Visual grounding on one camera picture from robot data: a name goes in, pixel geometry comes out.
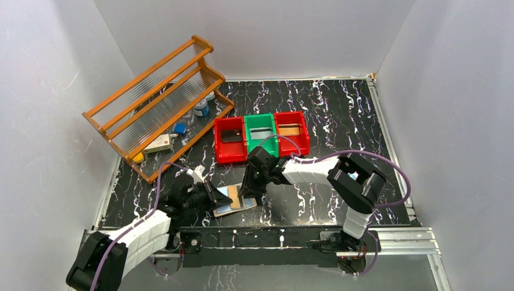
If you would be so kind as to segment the beige leather card holder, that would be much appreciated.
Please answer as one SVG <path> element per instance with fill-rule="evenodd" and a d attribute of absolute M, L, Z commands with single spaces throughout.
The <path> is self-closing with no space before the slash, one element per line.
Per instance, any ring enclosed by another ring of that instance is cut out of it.
<path fill-rule="evenodd" d="M 252 209 L 257 206 L 255 198 L 240 198 L 238 196 L 238 190 L 240 188 L 241 183 L 218 188 L 223 195 L 232 199 L 233 202 L 224 206 L 216 206 L 213 210 L 214 217 L 229 215 L 243 210 Z"/>

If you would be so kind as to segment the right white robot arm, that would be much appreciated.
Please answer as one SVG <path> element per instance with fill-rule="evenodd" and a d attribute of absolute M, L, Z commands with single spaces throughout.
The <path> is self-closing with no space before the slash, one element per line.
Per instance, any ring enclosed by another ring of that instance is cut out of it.
<path fill-rule="evenodd" d="M 347 204 L 342 229 L 327 251 L 358 251 L 365 243 L 365 231 L 387 180 L 385 174 L 357 153 L 343 153 L 318 161 L 292 155 L 277 158 L 263 147 L 247 157 L 240 198 L 254 198 L 266 192 L 267 185 L 300 183 L 329 185 Z"/>

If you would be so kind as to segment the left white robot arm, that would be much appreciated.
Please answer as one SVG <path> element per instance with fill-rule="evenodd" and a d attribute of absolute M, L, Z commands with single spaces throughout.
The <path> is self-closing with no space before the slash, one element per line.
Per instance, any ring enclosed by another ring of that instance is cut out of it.
<path fill-rule="evenodd" d="M 75 290 L 118 290 L 122 279 L 155 252 L 181 250 L 179 222 L 198 208 L 217 210 L 238 200 L 238 186 L 216 188 L 188 170 L 139 219 L 110 233 L 94 232 L 83 244 L 65 282 Z"/>

